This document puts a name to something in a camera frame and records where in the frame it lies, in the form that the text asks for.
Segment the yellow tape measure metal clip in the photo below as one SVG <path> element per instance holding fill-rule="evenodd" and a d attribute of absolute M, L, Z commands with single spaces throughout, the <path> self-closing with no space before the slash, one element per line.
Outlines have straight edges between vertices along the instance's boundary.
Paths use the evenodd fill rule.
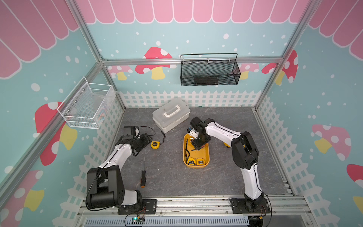
<path fill-rule="evenodd" d="M 198 166 L 204 166 L 204 165 L 206 165 L 206 161 L 203 158 L 196 158 L 196 164 Z"/>

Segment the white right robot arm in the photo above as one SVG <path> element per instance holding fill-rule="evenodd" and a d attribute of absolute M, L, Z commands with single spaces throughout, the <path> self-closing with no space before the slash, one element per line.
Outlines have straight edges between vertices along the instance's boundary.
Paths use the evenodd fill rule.
<path fill-rule="evenodd" d="M 230 146 L 234 163 L 241 169 L 244 180 L 244 203 L 242 209 L 255 212 L 264 202 L 264 192 L 261 189 L 258 176 L 259 150 L 247 131 L 237 132 L 219 125 L 208 118 L 205 121 L 195 117 L 190 122 L 188 134 L 194 138 L 192 145 L 196 150 L 202 149 L 212 137 Z"/>

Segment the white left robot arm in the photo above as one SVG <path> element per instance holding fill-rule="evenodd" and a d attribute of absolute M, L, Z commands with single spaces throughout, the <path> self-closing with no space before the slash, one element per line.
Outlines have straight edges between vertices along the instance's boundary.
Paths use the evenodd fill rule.
<path fill-rule="evenodd" d="M 130 211 L 144 209 L 140 191 L 125 189 L 121 169 L 130 156 L 137 155 L 150 143 L 151 137 L 146 133 L 132 139 L 120 140 L 104 163 L 89 169 L 86 195 L 88 210 L 101 211 L 113 206 L 125 207 Z"/>

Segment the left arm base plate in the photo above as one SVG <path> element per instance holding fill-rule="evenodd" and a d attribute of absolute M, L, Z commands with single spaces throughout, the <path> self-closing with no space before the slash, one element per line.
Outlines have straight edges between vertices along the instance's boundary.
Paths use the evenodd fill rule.
<path fill-rule="evenodd" d="M 138 202 L 133 205 L 124 205 L 118 208 L 117 214 L 119 215 L 131 215 L 131 214 L 151 214 L 156 213 L 157 200 L 156 199 L 144 199 L 142 202 Z"/>

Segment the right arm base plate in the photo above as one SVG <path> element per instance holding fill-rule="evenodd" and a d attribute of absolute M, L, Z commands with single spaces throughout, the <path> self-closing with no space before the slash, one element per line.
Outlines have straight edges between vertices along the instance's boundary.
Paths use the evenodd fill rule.
<path fill-rule="evenodd" d="M 233 214 L 269 214 L 271 213 L 270 205 L 267 199 L 258 198 L 255 200 L 245 198 L 230 199 Z"/>

